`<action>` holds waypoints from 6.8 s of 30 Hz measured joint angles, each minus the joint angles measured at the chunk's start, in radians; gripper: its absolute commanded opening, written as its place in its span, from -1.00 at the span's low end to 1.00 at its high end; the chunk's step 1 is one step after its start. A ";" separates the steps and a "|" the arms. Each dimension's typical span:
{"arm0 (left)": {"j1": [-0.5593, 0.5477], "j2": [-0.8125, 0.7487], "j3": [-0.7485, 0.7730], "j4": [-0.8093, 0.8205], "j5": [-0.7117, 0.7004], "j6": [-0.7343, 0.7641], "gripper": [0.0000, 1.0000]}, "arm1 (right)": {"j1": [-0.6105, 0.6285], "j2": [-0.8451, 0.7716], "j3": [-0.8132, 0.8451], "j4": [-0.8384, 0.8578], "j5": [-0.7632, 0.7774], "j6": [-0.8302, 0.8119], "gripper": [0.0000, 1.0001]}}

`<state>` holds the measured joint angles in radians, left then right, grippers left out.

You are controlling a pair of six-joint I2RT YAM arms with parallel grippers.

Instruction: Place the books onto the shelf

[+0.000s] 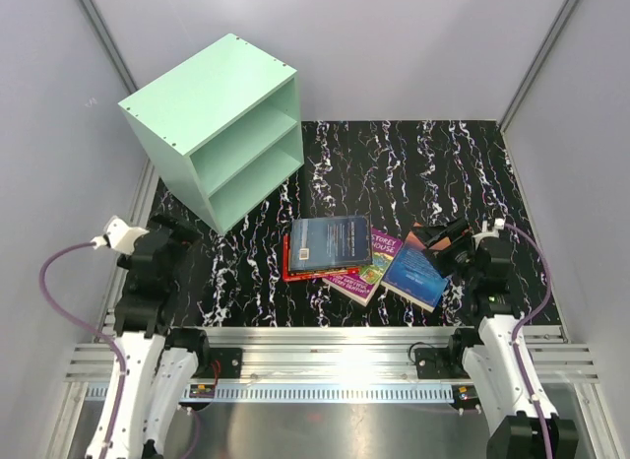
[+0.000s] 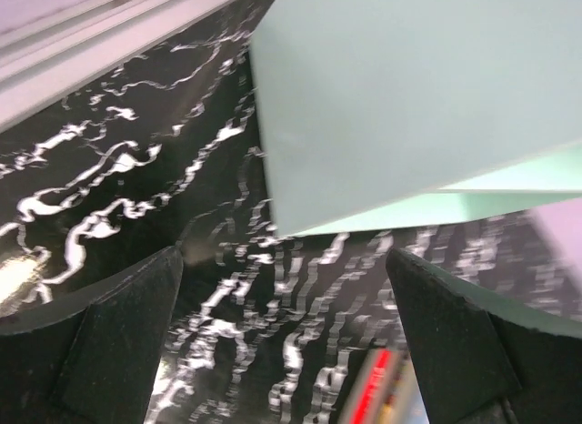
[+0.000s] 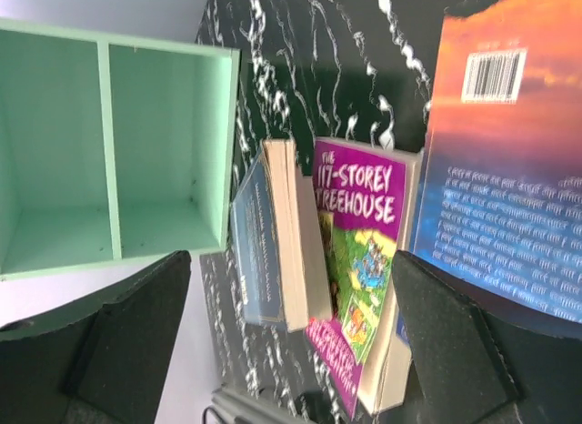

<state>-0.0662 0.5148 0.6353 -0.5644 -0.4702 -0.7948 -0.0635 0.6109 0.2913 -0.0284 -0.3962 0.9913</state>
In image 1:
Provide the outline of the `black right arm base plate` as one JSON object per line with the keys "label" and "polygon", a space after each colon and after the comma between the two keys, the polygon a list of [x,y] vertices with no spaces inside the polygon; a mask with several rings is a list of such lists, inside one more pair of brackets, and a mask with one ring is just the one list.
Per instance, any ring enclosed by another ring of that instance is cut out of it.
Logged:
{"label": "black right arm base plate", "polygon": [[448,348],[416,347],[414,365],[420,380],[465,379],[467,374],[455,363]]}

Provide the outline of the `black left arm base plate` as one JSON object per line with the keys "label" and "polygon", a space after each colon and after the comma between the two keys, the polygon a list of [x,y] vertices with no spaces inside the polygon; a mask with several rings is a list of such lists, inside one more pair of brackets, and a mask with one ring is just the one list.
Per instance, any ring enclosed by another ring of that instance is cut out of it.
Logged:
{"label": "black left arm base plate", "polygon": [[205,350],[196,375],[202,379],[239,379],[243,350],[234,347],[209,347]]}

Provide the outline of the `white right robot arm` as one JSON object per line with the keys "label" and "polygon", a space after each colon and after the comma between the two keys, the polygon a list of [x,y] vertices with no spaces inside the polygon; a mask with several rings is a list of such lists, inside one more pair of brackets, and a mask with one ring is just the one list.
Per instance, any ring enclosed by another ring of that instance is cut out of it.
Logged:
{"label": "white right robot arm", "polygon": [[489,458],[573,458],[579,434],[560,418],[538,378],[523,328],[539,313],[521,313],[509,299],[511,247],[501,238],[516,227],[502,219],[473,232],[468,221],[442,226],[416,225],[412,234],[440,276],[465,283],[464,302],[471,324],[456,329],[444,348],[416,342],[408,349],[418,375],[449,373],[468,377],[472,388],[453,393],[459,413],[482,411],[490,437]]}

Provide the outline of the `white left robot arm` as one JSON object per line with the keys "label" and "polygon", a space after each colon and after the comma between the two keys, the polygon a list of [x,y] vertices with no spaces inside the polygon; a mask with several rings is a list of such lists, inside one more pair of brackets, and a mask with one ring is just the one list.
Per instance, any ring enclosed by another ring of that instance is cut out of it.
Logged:
{"label": "white left robot arm", "polygon": [[184,388],[212,365],[206,335],[174,328],[177,272],[198,240],[172,217],[151,218],[155,229],[130,227],[114,217],[104,239],[119,255],[126,278],[114,307],[114,362],[106,397],[86,455],[160,458]]}

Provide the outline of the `dark blue paperback book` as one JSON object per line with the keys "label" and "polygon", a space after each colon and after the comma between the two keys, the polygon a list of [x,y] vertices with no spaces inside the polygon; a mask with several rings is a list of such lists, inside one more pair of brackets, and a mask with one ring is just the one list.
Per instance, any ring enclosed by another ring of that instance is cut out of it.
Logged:
{"label": "dark blue paperback book", "polygon": [[315,272],[371,265],[371,230],[371,221],[364,215],[294,220],[288,269]]}

